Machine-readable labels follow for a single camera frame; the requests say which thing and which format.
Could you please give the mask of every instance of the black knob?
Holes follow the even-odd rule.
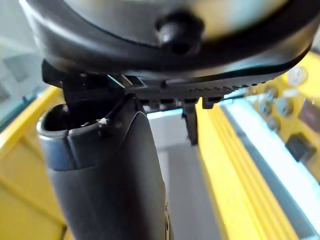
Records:
[[[156,28],[162,49],[176,55],[199,51],[204,23],[196,16],[188,12],[176,12],[158,21]]]

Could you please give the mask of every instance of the yellow panel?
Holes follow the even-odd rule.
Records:
[[[0,239],[60,240],[63,226],[0,185]]]
[[[319,98],[320,95],[320,56],[309,52],[297,66],[303,66],[307,70],[307,81],[297,87],[297,90],[309,98]],[[283,75],[282,80],[288,82],[288,73]]]
[[[320,57],[314,53],[308,53],[298,64],[298,66],[303,66],[307,72],[307,80],[303,84],[297,87],[290,86],[288,84],[288,74],[285,73],[281,77],[268,81],[265,84],[259,84],[252,89],[254,89],[256,94],[259,95],[264,93],[266,87],[271,86],[278,90],[278,98],[288,96],[288,93],[291,93],[293,95],[292,97],[290,97],[290,100],[293,103],[293,112],[291,115],[282,116],[277,112],[275,104],[275,101],[277,100],[270,102],[272,108],[270,116],[264,116],[263,114],[260,115],[265,121],[267,121],[267,119],[270,117],[279,120],[280,131],[278,132],[278,135],[284,143],[288,141],[291,135],[303,133],[308,141],[312,143],[314,147],[316,147],[316,151],[318,154],[307,161],[305,163],[305,166],[320,183],[320,133],[313,131],[298,117],[305,99],[309,99],[315,105],[320,107]],[[254,102],[253,106],[256,111],[260,113],[259,101]]]
[[[20,198],[64,222],[44,161],[24,141],[18,141],[6,158],[0,159],[0,183],[10,186]]]
[[[200,101],[197,114],[202,165],[224,238],[297,240],[287,217],[219,106],[203,110]]]
[[[36,132],[40,116],[62,102],[61,91],[49,87],[0,134],[0,239],[62,238],[65,221]]]

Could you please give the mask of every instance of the yellow rail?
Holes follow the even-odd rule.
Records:
[[[63,102],[49,87],[0,134],[0,239],[61,240],[65,221],[46,174],[36,124]]]
[[[258,168],[218,105],[197,105],[201,164],[225,239],[298,240]]]

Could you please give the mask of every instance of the white surface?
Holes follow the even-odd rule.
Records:
[[[320,234],[320,186],[306,167],[292,157],[284,142],[271,132],[260,115],[244,99],[226,105],[313,227]]]
[[[220,240],[218,226],[197,159],[187,140],[181,110],[149,114],[165,183],[174,240]]]

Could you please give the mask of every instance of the gray floor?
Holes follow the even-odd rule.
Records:
[[[150,120],[166,186],[174,240],[220,240],[198,160],[180,115]]]

